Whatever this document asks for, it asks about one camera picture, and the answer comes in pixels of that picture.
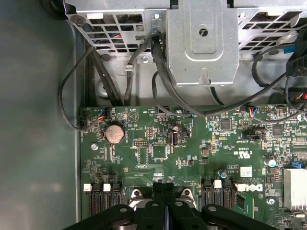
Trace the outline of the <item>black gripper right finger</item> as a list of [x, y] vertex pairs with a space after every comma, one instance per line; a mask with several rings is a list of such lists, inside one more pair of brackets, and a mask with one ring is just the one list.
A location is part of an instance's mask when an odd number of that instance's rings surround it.
[[174, 185], [164, 184], [165, 203], [177, 230], [274, 230], [275, 227], [236, 213], [219, 205], [206, 205], [194, 210], [176, 199]]

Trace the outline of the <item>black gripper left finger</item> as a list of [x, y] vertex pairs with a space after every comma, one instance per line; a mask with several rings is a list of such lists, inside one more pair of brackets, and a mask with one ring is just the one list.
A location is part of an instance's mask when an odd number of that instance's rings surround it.
[[115, 205], [68, 226], [67, 230], [162, 230], [165, 220], [164, 185], [153, 184], [153, 198], [136, 209]]

